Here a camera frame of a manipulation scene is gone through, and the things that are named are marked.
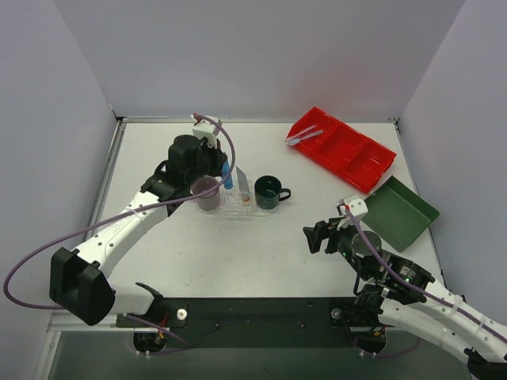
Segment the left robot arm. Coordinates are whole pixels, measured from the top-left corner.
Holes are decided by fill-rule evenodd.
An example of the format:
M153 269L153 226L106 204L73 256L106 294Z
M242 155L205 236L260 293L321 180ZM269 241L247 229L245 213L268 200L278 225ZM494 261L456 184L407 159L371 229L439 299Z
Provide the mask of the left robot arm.
M144 325L162 318L158 294L144 287L139 293L122 291L108 278L124 255L191 196L201 178L220 177L227 155L216 135L194 132L179 135L161 162L113 223L73 250L61 248L51 257L49 295L52 301L87 325L112 313L134 313Z

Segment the purple cup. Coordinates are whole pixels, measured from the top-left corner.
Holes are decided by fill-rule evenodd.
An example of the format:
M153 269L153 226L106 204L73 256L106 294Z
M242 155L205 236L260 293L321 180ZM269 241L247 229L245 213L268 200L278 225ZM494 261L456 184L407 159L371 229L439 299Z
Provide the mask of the purple cup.
M218 181L214 177L205 176L197 180L191 187L193 195L201 194L196 198L196 205L202 211L212 211L220 205Z

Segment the blue toothpaste tube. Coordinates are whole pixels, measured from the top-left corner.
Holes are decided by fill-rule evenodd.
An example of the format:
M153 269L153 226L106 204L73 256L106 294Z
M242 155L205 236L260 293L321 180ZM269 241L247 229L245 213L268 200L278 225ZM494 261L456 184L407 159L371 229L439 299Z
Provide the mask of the blue toothpaste tube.
M231 167L228 161L225 161L223 163L221 172L222 172L223 187L226 190L231 190L234 187L234 184L231 178Z

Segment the dark green mug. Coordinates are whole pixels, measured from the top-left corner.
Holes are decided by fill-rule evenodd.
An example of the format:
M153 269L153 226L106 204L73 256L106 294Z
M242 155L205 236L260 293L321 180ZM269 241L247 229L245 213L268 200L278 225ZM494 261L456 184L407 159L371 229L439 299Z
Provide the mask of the dark green mug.
M291 197L292 190L284 188L278 178L265 175L255 181L254 194L255 202L260 209L274 210L280 202Z

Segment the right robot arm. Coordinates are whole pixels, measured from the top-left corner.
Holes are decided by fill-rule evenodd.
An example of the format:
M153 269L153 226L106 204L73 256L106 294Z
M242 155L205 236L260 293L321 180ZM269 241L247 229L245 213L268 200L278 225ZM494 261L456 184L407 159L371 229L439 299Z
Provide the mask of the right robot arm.
M428 341L467 365L477 379L506 377L506 327L470 306L415 262L383 249L380 237L346 218L304 227L311 253L339 253L363 280L361 313Z

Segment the white orange-capped toothpaste tube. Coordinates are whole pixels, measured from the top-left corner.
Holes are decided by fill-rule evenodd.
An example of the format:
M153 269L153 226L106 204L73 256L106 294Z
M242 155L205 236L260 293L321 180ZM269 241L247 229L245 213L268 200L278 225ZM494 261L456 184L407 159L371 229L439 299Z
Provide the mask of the white orange-capped toothpaste tube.
M248 203L248 202L250 202L251 195L250 195L250 187L248 184L247 176L239 167L236 167L236 175L237 175L238 187L239 187L240 196L242 198L242 202Z

